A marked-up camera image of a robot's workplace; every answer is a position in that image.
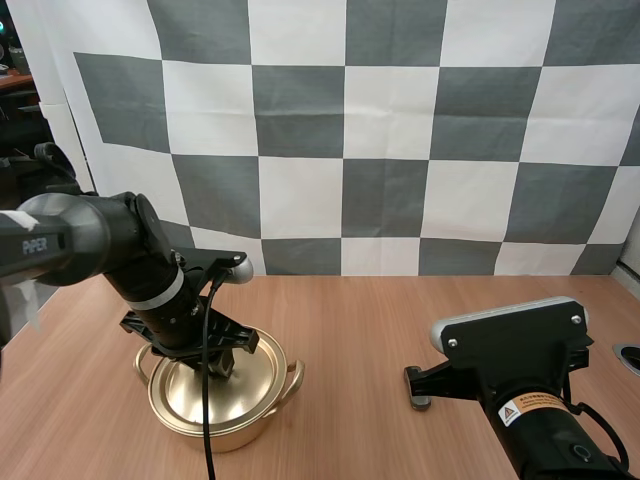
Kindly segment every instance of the gold pot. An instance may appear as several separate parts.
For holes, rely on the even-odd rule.
[[[298,391],[304,379],[304,363],[287,365],[282,347],[266,332],[253,354],[234,350],[231,377],[209,378],[211,449],[229,452],[254,440]],[[151,348],[143,346],[134,368],[149,393],[156,416],[190,445],[204,449],[202,442],[201,373],[180,362],[161,359],[150,376],[142,370],[142,359]],[[287,373],[293,373],[285,389]]]

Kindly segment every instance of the wooden table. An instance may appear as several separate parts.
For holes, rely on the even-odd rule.
[[[479,405],[434,399],[411,410],[402,378],[444,357],[429,344],[442,317],[554,295],[591,315],[591,366],[572,375],[616,428],[640,473],[640,378],[611,351],[640,342],[640,304],[610,278],[262,277],[225,286],[215,304],[271,332],[304,385],[252,444],[215,457],[221,480],[509,479],[516,476]],[[0,478],[204,479],[203,454],[154,417],[133,373],[142,345],[118,326],[126,307],[103,278],[62,289],[42,332],[8,345],[0,382]],[[580,421],[607,453],[591,421]]]
[[[8,75],[0,75],[0,92],[31,83],[31,75],[20,75],[16,69],[11,69]]]

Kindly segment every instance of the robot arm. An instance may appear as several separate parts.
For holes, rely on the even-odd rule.
[[[244,252],[173,251],[144,195],[49,193],[0,214],[1,283],[37,278],[48,285],[71,285],[104,274],[131,308],[123,328],[152,343],[155,354],[194,367],[202,347],[199,293],[220,271],[230,283],[253,276]],[[225,337],[209,342],[210,360],[216,364],[224,357],[219,361],[230,371],[231,348],[252,350],[257,334],[223,320],[216,325],[226,331]],[[3,315],[1,321],[9,319]]]

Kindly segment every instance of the white square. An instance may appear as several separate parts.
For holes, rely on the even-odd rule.
[[[503,243],[495,275],[570,275],[584,245]]]
[[[343,238],[342,275],[418,275],[419,238]]]
[[[588,243],[620,244],[640,207],[640,167],[618,167]]]
[[[336,238],[342,159],[260,157],[262,238]]]
[[[344,65],[346,0],[249,0],[251,63]]]
[[[640,65],[544,67],[521,162],[619,165],[640,105]]]
[[[162,220],[188,225],[182,190],[168,153],[104,143],[91,172],[100,195],[143,193]]]
[[[517,173],[513,162],[431,160],[421,236],[501,242]]]
[[[258,155],[251,65],[163,61],[171,153]]]
[[[228,233],[191,227],[191,235],[196,248],[205,250],[235,250],[245,252],[253,264],[255,275],[266,275],[262,242],[260,239],[237,237]]]
[[[437,67],[346,67],[345,158],[427,160]]]
[[[440,65],[541,66],[555,4],[555,0],[449,0]]]
[[[146,0],[58,0],[38,6],[52,26],[47,34],[54,52],[162,59]]]

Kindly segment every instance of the warning label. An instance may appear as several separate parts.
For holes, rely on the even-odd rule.
[[[531,392],[520,395],[513,400],[509,400],[498,411],[498,415],[502,419],[505,426],[511,425],[516,419],[532,410],[538,408],[558,408],[567,410],[562,400],[548,393]]]

